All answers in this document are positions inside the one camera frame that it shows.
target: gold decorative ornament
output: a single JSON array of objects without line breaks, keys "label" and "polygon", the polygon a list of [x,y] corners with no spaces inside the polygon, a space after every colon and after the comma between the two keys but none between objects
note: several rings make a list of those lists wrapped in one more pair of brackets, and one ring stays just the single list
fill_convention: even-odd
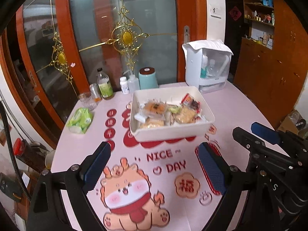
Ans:
[{"label": "gold decorative ornament", "polygon": [[65,53],[64,53],[62,42],[60,41],[60,36],[58,35],[58,33],[56,32],[55,27],[54,27],[54,18],[53,18],[51,0],[50,0],[50,9],[51,9],[52,26],[53,26],[53,29],[54,29],[53,52],[52,52],[52,55],[51,55],[50,63],[48,65],[42,67],[38,71],[36,71],[36,73],[40,72],[41,70],[43,70],[47,67],[54,66],[54,68],[57,69],[58,71],[60,71],[62,75],[66,76],[66,80],[71,84],[76,96],[78,97],[76,90],[73,86],[73,77],[70,74],[70,68],[67,64],[67,59],[66,59],[66,56],[65,56]]},{"label": "gold decorative ornament", "polygon": [[148,34],[144,33],[135,22],[134,19],[130,19],[127,14],[129,11],[124,6],[123,0],[121,0],[122,6],[118,12],[121,16],[120,21],[116,24],[115,28],[111,33],[111,38],[105,42],[95,44],[93,46],[86,47],[79,50],[79,52],[98,47],[101,45],[113,45],[114,49],[118,51],[122,56],[126,57],[127,66],[134,73],[134,67],[136,61],[134,61],[135,55],[138,54],[138,50],[141,48],[143,39],[149,36],[158,36],[158,35],[177,35],[176,33],[160,33],[160,34]]}]

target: white plastic tray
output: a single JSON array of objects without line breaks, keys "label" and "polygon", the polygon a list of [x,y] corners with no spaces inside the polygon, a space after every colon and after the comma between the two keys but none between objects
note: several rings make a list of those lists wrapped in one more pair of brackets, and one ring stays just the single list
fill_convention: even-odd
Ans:
[{"label": "white plastic tray", "polygon": [[[138,121],[134,119],[134,115],[139,110],[139,104],[145,103],[148,100],[160,100],[170,104],[179,105],[182,98],[187,94],[191,94],[196,101],[200,102],[202,115],[207,119],[207,122],[181,124],[175,126],[164,126],[158,128],[139,129]],[[131,116],[129,126],[131,134],[138,142],[172,140],[191,136],[204,136],[210,124],[215,122],[215,117],[205,102],[201,93],[196,87],[172,87],[137,90],[134,92],[131,104]]]}]

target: dark doorway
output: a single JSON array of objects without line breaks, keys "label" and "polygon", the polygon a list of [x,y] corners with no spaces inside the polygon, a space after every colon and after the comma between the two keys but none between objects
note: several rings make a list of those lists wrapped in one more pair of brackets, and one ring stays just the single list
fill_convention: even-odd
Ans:
[{"label": "dark doorway", "polygon": [[244,23],[243,0],[226,0],[226,33],[224,44],[233,52],[230,73],[235,75],[238,58],[241,50],[242,37],[249,30],[248,24]]}]

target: green tissue package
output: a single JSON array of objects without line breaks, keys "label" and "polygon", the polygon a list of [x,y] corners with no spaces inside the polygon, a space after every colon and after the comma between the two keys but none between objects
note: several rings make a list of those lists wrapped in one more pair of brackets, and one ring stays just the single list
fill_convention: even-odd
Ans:
[{"label": "green tissue package", "polygon": [[84,134],[90,126],[93,114],[88,108],[79,108],[68,121],[67,127],[72,133]]}]

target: pink tablecloth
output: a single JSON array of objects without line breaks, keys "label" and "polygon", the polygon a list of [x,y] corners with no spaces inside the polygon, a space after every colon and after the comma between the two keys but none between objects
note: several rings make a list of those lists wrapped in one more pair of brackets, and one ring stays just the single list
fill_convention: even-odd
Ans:
[{"label": "pink tablecloth", "polygon": [[[165,86],[183,86],[186,83]],[[95,110],[85,135],[64,128],[51,171],[67,170],[80,164],[102,141],[112,148],[108,168],[87,197],[99,219],[109,230],[192,230],[200,231],[214,212],[221,195],[212,186],[198,161],[196,147],[207,141],[229,165],[245,170],[249,152],[232,138],[240,126],[250,131],[253,122],[271,127],[261,112],[232,84],[205,94],[216,121],[204,136],[161,142],[138,143],[129,131],[131,95],[117,92]],[[78,102],[73,112],[80,107]],[[284,153],[277,145],[268,147]],[[72,227],[81,230],[62,192]],[[245,195],[229,227],[235,228]]]}]

